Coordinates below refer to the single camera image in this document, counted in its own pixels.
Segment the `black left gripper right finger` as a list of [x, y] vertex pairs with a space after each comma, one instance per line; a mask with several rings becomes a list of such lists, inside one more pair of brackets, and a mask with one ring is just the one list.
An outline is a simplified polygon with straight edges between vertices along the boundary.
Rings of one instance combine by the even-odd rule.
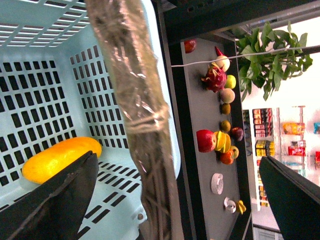
[[320, 187], [271, 156], [259, 173], [272, 213], [285, 240], [320, 238]]

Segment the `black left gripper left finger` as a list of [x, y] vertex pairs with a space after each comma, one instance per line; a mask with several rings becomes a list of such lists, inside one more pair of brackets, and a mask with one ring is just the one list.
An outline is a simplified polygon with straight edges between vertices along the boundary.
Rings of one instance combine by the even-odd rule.
[[98, 157], [92, 151], [0, 212], [2, 240], [75, 240], [93, 196]]

